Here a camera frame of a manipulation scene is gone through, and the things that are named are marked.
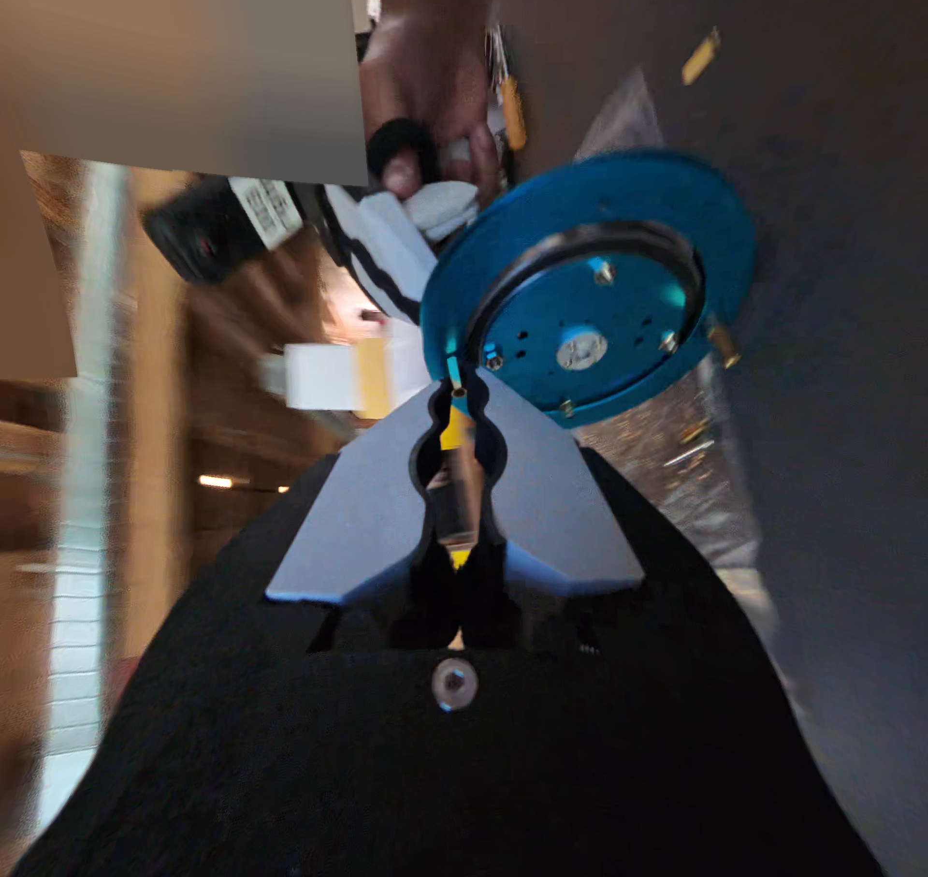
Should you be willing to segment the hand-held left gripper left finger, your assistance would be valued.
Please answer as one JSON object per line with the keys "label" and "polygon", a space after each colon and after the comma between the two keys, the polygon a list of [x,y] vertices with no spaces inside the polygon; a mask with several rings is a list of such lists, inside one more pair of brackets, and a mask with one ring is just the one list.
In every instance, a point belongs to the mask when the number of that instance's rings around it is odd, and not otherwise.
{"label": "hand-held left gripper left finger", "polygon": [[458,576],[428,493],[453,387],[429,383],[337,455],[265,592],[316,611],[308,647],[333,646],[351,614],[386,647],[461,639]]}

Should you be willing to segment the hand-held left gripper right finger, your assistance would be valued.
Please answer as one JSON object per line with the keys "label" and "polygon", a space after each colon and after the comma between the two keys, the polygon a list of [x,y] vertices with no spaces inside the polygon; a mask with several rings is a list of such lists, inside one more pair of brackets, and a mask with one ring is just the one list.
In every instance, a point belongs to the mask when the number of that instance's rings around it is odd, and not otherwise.
{"label": "hand-held left gripper right finger", "polygon": [[518,647],[549,617],[639,590],[644,569],[574,436],[488,371],[464,384],[484,473],[465,645]]}

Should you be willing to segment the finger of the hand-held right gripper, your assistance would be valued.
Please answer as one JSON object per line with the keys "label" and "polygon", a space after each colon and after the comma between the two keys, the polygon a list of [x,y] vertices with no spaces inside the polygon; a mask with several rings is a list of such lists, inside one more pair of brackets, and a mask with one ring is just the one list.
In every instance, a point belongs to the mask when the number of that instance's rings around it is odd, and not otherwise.
{"label": "finger of the hand-held right gripper", "polygon": [[[349,273],[361,289],[358,284],[359,201],[344,187],[337,185],[324,185],[322,187],[322,211],[334,243],[331,251],[332,258],[337,265]],[[421,324],[421,311],[381,313],[411,326]]]}
{"label": "finger of the hand-held right gripper", "polygon": [[358,202],[358,284],[381,312],[419,312],[437,258],[389,192]]}

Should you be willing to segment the blue round turntable assembly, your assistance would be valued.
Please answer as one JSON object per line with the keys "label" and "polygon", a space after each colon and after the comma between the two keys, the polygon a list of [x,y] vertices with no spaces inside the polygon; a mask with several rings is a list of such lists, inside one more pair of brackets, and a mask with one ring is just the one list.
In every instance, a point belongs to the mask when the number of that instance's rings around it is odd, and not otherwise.
{"label": "blue round turntable assembly", "polygon": [[565,165],[442,249],[420,306],[426,369],[488,367],[566,429],[612,419],[711,353],[755,256],[752,217],[702,161],[641,149]]}

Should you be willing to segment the grey desk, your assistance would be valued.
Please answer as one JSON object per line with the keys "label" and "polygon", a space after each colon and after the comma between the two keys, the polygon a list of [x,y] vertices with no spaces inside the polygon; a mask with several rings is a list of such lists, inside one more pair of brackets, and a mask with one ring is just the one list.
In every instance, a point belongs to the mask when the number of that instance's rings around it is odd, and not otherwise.
{"label": "grey desk", "polygon": [[[504,0],[526,175],[635,66],[757,221],[725,378],[779,663],[846,811],[926,875],[927,0]],[[680,71],[717,27],[691,86]]]}

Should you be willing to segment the clear plastic bag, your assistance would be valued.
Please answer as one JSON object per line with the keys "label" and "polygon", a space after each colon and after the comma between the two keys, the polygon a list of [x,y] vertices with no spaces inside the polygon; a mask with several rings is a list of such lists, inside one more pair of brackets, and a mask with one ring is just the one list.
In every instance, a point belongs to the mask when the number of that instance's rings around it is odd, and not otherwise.
{"label": "clear plastic bag", "polygon": [[[621,414],[574,430],[582,444],[613,465],[690,539],[718,571],[754,570],[760,532],[715,355],[681,381]],[[679,433],[714,423],[715,445],[675,468]]]}

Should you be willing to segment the yellow plastic tool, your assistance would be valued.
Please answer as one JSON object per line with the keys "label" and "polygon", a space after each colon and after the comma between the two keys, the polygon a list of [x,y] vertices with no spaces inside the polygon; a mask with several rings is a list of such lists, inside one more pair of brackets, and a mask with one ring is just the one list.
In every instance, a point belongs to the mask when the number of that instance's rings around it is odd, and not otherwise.
{"label": "yellow plastic tool", "polygon": [[490,89],[495,101],[491,114],[498,115],[494,117],[496,121],[502,119],[502,128],[494,132],[504,133],[509,151],[521,152],[527,142],[522,98],[518,82],[509,67],[507,43],[498,23],[487,31],[485,50]]}

